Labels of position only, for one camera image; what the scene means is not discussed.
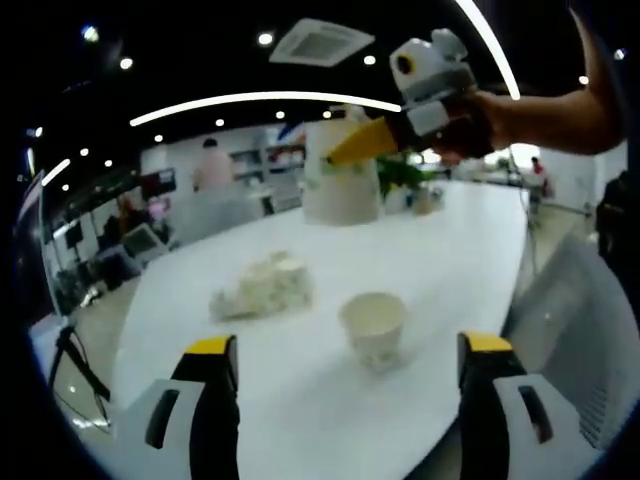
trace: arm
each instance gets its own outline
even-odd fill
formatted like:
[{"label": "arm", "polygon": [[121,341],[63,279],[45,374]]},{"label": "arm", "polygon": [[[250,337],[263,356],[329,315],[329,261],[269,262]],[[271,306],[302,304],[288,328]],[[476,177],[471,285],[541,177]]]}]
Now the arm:
[{"label": "arm", "polygon": [[589,84],[556,98],[500,99],[506,141],[594,155],[623,138],[622,115],[592,34],[571,12],[584,50]]}]

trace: table surface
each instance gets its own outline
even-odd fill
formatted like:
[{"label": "table surface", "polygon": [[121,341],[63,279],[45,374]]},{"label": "table surface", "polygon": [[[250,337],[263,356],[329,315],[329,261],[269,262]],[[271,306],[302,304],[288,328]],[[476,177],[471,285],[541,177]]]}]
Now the table surface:
[{"label": "table surface", "polygon": [[[124,326],[114,396],[126,408],[169,378],[194,341],[239,341],[243,480],[401,479],[457,415],[456,335],[499,334],[526,239],[516,189],[441,184],[444,207],[352,227],[305,223],[302,210],[265,218],[179,249],[144,272]],[[208,304],[250,262],[288,250],[314,281],[310,309],[219,321]],[[410,311],[401,364],[360,366],[338,320],[353,295],[385,291]]]}]

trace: black tripod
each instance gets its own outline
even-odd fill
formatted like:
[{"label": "black tripod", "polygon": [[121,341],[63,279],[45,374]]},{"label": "black tripod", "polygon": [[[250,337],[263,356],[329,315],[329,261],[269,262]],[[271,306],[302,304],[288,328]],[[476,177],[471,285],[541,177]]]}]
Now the black tripod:
[{"label": "black tripod", "polygon": [[69,358],[76,366],[76,368],[80,371],[82,376],[87,380],[89,386],[91,386],[91,389],[95,392],[95,394],[100,395],[107,401],[110,401],[111,392],[106,387],[106,385],[102,383],[102,381],[96,376],[96,374],[93,373],[86,359],[82,358],[82,355],[80,355],[78,347],[76,347],[75,343],[71,341],[71,335],[74,334],[74,327],[68,326],[63,328],[60,332],[60,335],[58,336],[58,340],[56,341],[56,347],[58,348],[58,350],[56,351],[56,356],[53,358],[53,366],[51,368],[51,375],[49,376],[49,388],[51,388],[53,391],[53,384],[56,380],[56,374],[58,373],[60,360],[62,360],[62,354],[66,353],[67,355],[69,355]]}]

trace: white paper cup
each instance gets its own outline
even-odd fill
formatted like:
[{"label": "white paper cup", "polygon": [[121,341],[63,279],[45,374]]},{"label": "white paper cup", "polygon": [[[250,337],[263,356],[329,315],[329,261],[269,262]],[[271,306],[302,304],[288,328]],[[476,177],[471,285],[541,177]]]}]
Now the white paper cup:
[{"label": "white paper cup", "polygon": [[396,362],[407,315],[400,298],[381,292],[357,295],[340,310],[340,319],[358,359],[375,370]]}]

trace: green plant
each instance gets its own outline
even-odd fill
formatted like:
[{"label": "green plant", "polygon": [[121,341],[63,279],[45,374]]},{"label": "green plant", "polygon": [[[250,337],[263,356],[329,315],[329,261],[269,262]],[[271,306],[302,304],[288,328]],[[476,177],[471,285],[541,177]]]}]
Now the green plant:
[{"label": "green plant", "polygon": [[418,190],[422,182],[433,180],[434,172],[423,172],[409,164],[409,156],[413,152],[381,155],[376,158],[380,192],[385,199],[393,185],[406,186],[410,190]]}]

